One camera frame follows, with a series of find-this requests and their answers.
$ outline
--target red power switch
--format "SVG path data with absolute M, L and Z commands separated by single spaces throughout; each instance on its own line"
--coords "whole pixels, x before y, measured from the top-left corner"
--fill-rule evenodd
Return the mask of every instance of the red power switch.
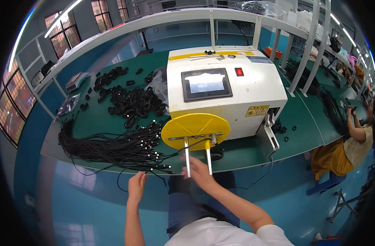
M 242 68 L 235 68 L 235 73 L 237 74 L 237 76 L 243 76 Z

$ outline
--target yellow warning label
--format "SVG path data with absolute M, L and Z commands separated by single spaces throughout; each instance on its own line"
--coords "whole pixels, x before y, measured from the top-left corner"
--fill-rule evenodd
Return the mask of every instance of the yellow warning label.
M 246 117 L 265 115 L 268 108 L 269 105 L 249 107 L 248 112 L 246 113 Z

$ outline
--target fluorescent light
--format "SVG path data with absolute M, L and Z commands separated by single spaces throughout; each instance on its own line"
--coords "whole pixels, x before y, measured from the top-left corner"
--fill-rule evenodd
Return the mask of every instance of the fluorescent light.
M 372 58 L 373 70 L 375 70 L 375 61 L 373 61 L 373 56 L 372 56 L 371 50 L 369 50 L 369 53 L 371 54 L 371 58 Z
M 338 24 L 340 25 L 341 23 L 337 20 L 337 18 L 335 18 L 335 16 L 333 15 L 333 13 L 330 14 L 331 18 Z
M 26 27 L 26 24 L 27 22 L 29 21 L 30 17 L 31 17 L 31 14 L 33 13 L 34 9 L 30 12 L 29 16 L 26 18 L 25 22 L 23 23 L 23 26 L 22 28 L 20 29 L 20 32 L 16 38 L 16 41 L 15 41 L 15 45 L 14 45 L 14 48 L 13 48 L 13 52 L 11 54 L 11 60 L 10 60 L 10 65 L 8 66 L 8 72 L 11 71 L 12 67 L 13 67 L 13 63 L 14 63 L 14 58 L 15 58 L 15 53 L 16 53 L 16 49 L 17 49 L 17 45 L 19 44 L 19 40 L 20 38 L 22 37 L 22 33 L 23 33 L 23 30 L 25 29 Z
M 49 30 L 46 32 L 44 38 L 48 37 L 48 35 L 52 32 L 52 30 L 56 27 L 56 25 L 58 24 L 58 22 L 60 21 L 60 19 L 62 19 L 63 17 L 67 16 L 68 12 L 71 11 L 71 9 L 73 9 L 78 3 L 82 2 L 82 0 L 77 0 L 75 3 L 73 3 L 69 8 L 67 8 L 67 10 L 62 14 L 62 15 L 59 15 L 59 17 L 54 21 L 53 25 L 51 26 L 51 28 L 49 28 Z
M 352 41 L 352 44 L 354 45 L 354 47 L 356 47 L 356 43 L 353 41 L 352 37 L 350 37 L 349 33 L 346 31 L 345 28 L 343 28 L 343 32 L 346 33 L 346 36 L 350 39 L 350 41 Z

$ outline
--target worker's arm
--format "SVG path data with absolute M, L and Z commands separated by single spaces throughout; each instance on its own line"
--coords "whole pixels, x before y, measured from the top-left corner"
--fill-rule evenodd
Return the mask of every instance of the worker's arm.
M 182 175 L 185 178 L 187 178 L 186 174 L 184 167 Z M 274 225 L 269 214 L 262 208 L 220 186 L 209 174 L 208 166 L 192 156 L 190 156 L 190 174 L 201 189 L 218 200 L 236 217 L 245 221 L 254 232 L 264 225 Z
M 352 114 L 352 108 L 351 108 L 351 106 L 348 106 L 348 109 L 347 109 L 346 113 L 348 115 Z M 354 127 L 351 117 L 347 116 L 346 120 L 347 120 L 347 127 L 349 129 L 349 135 L 352 138 L 354 138 L 355 140 L 359 140 L 359 141 L 365 142 L 366 135 L 365 135 L 364 129 L 361 126 L 360 126 L 361 128 Z
M 144 234 L 139 219 L 138 204 L 144 193 L 147 175 L 138 172 L 129 180 L 129 199 L 126 207 L 126 228 L 124 230 L 124 244 L 126 246 L 145 246 Z
M 356 112 L 353 111 L 353 120 L 354 120 L 354 126 L 356 128 L 362 128 L 362 126 L 360 125 L 360 121 L 358 121 L 358 117 L 356 115 Z
M 349 110 L 349 109 L 352 109 L 353 106 L 352 106 L 352 105 L 349 105 L 347 108 L 348 108 L 348 110 Z M 357 117 L 356 111 L 354 111 L 354 110 L 351 111 L 351 115 L 353 115 L 354 126 L 355 126 L 356 128 L 362 128 L 362 126 L 360 125 L 360 122 L 358 121 L 358 117 Z

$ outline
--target red device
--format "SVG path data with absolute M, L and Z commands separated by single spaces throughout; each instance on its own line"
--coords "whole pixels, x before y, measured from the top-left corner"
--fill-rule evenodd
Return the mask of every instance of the red device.
M 267 56 L 271 55 L 271 51 L 272 51 L 272 48 L 270 48 L 269 46 L 265 47 L 265 53 L 267 54 Z M 280 52 L 279 50 L 276 50 L 275 58 L 280 58 L 280 57 L 282 57 L 282 52 Z

